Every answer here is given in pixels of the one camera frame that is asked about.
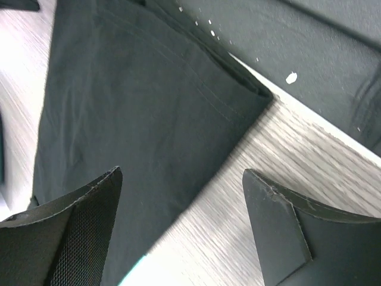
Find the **wooden table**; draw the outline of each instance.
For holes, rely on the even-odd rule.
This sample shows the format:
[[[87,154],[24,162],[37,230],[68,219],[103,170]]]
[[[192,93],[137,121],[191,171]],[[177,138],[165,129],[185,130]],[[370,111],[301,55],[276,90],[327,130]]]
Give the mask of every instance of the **wooden table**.
[[[32,191],[54,12],[54,4],[41,2],[40,14],[0,12],[0,107],[13,212],[26,208]],[[251,71],[276,100],[150,252],[181,285],[263,285],[241,184],[246,168],[331,206],[381,217],[381,159]]]

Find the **black fabric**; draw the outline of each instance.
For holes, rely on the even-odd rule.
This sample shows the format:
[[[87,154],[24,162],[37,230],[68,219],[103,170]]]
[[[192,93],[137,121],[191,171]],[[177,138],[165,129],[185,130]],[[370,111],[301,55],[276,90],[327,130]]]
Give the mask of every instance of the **black fabric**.
[[[45,203],[121,166],[106,286],[187,209],[272,99],[224,49],[157,15],[129,1],[57,2],[33,195]]]
[[[381,65],[357,91],[349,134],[381,156]]]
[[[0,185],[5,182],[4,127],[0,114]]]
[[[119,168],[0,222],[0,285],[100,285],[121,191]]]
[[[246,206],[265,286],[379,286],[381,220],[349,213],[246,169]]]
[[[381,60],[364,42],[281,0],[157,1],[177,5],[177,14],[190,15],[209,35],[213,30],[216,42],[344,132],[357,89]],[[289,85],[292,72],[298,78]]]
[[[0,9],[39,11],[37,0],[0,0]]]
[[[348,35],[381,49],[379,0],[282,0]]]

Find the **black object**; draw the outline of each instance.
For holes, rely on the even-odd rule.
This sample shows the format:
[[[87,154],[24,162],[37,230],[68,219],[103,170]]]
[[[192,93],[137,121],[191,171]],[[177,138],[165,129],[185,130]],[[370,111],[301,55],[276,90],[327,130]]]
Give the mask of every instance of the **black object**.
[[[291,191],[253,170],[243,191],[266,286],[378,286],[381,220]]]
[[[1,222],[0,285],[100,285],[121,183],[114,168]]]
[[[0,0],[0,9],[40,11],[37,0]]]
[[[210,33],[153,6],[58,0],[55,12],[33,195],[46,203],[121,166],[105,286],[188,208],[272,100]]]
[[[381,156],[381,65],[358,89],[352,110],[348,133]]]

